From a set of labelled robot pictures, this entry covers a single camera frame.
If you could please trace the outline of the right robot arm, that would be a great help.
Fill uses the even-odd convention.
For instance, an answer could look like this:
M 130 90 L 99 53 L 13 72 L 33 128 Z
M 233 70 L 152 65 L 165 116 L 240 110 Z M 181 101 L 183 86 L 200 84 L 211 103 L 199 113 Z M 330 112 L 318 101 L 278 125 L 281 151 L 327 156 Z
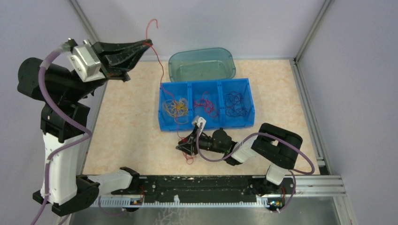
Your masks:
M 282 190 L 284 176 L 294 168 L 302 142 L 298 134 L 268 123 L 263 123 L 257 133 L 241 142 L 233 141 L 223 128 L 207 135 L 197 123 L 193 131 L 178 142 L 176 149 L 189 156 L 201 154 L 202 150 L 220 153 L 222 160 L 231 166 L 257 156 L 267 159 L 270 166 L 264 180 L 252 185 L 255 194 L 264 195 Z

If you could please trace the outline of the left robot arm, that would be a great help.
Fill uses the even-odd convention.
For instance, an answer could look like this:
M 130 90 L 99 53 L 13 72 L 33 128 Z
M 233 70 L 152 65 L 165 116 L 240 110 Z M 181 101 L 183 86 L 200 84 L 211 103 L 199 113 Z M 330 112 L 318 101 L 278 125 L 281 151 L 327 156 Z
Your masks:
M 42 187 L 33 199 L 62 217 L 90 207 L 114 191 L 135 194 L 139 174 L 127 167 L 113 173 L 83 175 L 77 172 L 79 144 L 92 137 L 87 128 L 90 108 L 81 100 L 110 80 L 126 82 L 128 73 L 153 45 L 150 39 L 134 43 L 90 43 L 69 39 L 44 59 L 28 58 L 19 68 L 20 93 L 44 102 L 40 128 L 45 144 Z

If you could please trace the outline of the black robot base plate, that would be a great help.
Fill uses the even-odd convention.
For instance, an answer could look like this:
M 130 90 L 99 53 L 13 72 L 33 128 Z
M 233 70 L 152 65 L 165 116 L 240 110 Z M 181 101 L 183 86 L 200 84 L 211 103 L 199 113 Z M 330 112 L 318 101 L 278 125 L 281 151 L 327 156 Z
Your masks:
M 138 195 L 145 203 L 171 203 L 175 196 L 181 203 L 254 203 L 264 195 L 291 194 L 293 179 L 284 178 L 280 185 L 264 176 L 147 175 L 134 178 L 130 187 L 113 191 L 113 195 Z

